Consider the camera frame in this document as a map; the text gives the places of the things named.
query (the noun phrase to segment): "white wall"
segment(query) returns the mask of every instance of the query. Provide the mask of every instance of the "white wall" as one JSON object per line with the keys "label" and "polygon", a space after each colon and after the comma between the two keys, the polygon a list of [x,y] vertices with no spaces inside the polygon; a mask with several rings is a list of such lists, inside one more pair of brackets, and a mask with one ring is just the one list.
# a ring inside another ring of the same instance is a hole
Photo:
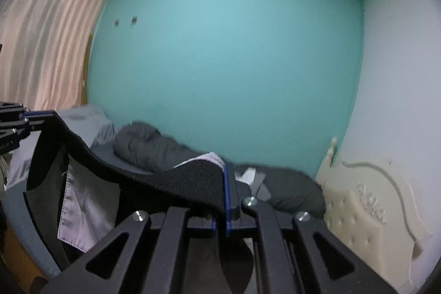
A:
{"label": "white wall", "polygon": [[359,90],[340,156],[401,165],[434,235],[412,265],[421,286],[441,255],[441,0],[365,0]]}

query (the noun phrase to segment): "triangular cutout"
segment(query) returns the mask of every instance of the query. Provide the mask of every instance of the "triangular cutout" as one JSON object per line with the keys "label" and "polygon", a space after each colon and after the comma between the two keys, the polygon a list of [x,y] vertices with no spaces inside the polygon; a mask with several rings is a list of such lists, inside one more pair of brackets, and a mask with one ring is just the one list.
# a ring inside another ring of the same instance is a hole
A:
{"label": "triangular cutout", "polygon": [[128,233],[120,234],[112,243],[87,263],[85,269],[103,279],[109,279],[112,276],[113,269],[120,258],[128,238]]}
{"label": "triangular cutout", "polygon": [[335,249],[320,233],[314,234],[314,241],[317,244],[321,257],[325,262],[329,277],[332,280],[340,279],[355,270],[354,265]]}

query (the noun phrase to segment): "screw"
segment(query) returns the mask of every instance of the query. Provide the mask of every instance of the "screw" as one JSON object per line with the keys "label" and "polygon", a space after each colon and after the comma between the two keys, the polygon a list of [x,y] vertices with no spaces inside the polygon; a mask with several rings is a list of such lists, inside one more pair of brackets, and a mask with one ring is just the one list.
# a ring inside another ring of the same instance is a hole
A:
{"label": "screw", "polygon": [[295,217],[299,222],[307,222],[310,220],[311,215],[308,212],[297,212]]}
{"label": "screw", "polygon": [[147,219],[149,215],[147,214],[147,212],[145,211],[136,211],[133,215],[132,218],[137,221],[137,222],[143,222]]}
{"label": "screw", "polygon": [[246,205],[247,207],[252,207],[257,204],[257,198],[256,197],[247,197],[244,198],[242,203]]}

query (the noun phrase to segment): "wooden floor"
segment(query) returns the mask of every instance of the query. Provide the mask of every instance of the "wooden floor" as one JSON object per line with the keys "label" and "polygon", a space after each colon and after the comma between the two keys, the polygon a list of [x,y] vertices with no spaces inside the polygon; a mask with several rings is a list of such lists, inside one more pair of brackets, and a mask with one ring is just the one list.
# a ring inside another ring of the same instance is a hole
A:
{"label": "wooden floor", "polygon": [[29,293],[30,285],[36,276],[45,277],[21,246],[9,224],[5,232],[2,257],[8,270],[25,293]]}

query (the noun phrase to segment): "headboard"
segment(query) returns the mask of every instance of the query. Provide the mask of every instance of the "headboard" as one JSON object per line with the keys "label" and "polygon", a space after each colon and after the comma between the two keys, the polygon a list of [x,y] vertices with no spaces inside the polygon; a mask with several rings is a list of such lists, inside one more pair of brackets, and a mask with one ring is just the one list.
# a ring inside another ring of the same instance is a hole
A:
{"label": "headboard", "polygon": [[412,189],[391,160],[332,163],[336,144],[333,139],[316,176],[326,201],[326,225],[400,294],[411,293],[414,246],[431,236]]}

